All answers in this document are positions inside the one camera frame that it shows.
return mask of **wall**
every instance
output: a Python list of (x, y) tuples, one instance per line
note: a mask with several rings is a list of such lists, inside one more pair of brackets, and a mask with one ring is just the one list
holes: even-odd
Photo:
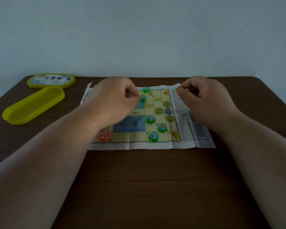
[(256, 76), (286, 103), (286, 0), (0, 0), (0, 96), (41, 72)]

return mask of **red game piece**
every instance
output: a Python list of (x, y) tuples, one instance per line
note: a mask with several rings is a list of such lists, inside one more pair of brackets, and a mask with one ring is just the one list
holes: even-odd
[(108, 132), (100, 132), (99, 139), (102, 142), (106, 142), (110, 140), (110, 133)]

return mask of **hand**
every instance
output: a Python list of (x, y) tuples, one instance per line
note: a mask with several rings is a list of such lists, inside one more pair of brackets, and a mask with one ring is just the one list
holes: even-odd
[(95, 85), (80, 108), (94, 116), (99, 129), (102, 129), (123, 120), (139, 101), (139, 92), (130, 79), (111, 77)]
[(216, 133), (225, 128), (230, 117), (240, 114), (227, 89), (217, 80), (192, 77), (176, 91), (194, 118)]

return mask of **wood grain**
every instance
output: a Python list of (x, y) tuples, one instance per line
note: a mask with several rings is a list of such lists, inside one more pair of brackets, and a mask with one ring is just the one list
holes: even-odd
[[(2, 119), (5, 108), (38, 91), (25, 77), (0, 98), (0, 162), (80, 104), (76, 77), (65, 99), (25, 125)], [(286, 137), (286, 105), (259, 79), (217, 77), (236, 106)], [(173, 85), (186, 78), (131, 78), (136, 86)], [(227, 147), (89, 151), (52, 228), (268, 228)]]

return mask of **yellow plastic case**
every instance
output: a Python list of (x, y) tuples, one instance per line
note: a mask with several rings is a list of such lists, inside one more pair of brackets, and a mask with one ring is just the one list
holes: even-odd
[(45, 88), (48, 86), (59, 86), (67, 88), (75, 83), (75, 77), (72, 74), (59, 74), (59, 73), (41, 73), (31, 77), (27, 84), (30, 88)]
[(64, 98), (61, 87), (48, 86), (8, 107), (2, 116), (13, 125), (25, 124)]

